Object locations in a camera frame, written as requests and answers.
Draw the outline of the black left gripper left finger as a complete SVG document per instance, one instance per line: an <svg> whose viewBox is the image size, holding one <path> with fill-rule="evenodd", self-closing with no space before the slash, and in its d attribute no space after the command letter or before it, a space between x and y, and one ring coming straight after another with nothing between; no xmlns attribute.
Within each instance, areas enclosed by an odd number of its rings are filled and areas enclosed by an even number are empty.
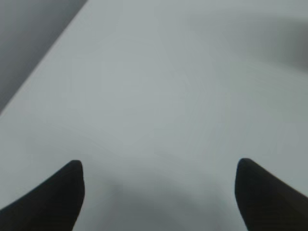
<svg viewBox="0 0 308 231"><path fill-rule="evenodd" d="M83 167L72 160L0 210L2 231L71 231L85 197Z"/></svg>

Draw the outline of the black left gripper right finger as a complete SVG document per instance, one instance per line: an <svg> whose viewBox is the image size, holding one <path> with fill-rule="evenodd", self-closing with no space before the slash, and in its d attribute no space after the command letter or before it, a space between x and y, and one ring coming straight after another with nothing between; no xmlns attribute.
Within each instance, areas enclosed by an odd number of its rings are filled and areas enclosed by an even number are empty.
<svg viewBox="0 0 308 231"><path fill-rule="evenodd" d="M249 158L238 162L234 193L249 231L308 229L308 198Z"/></svg>

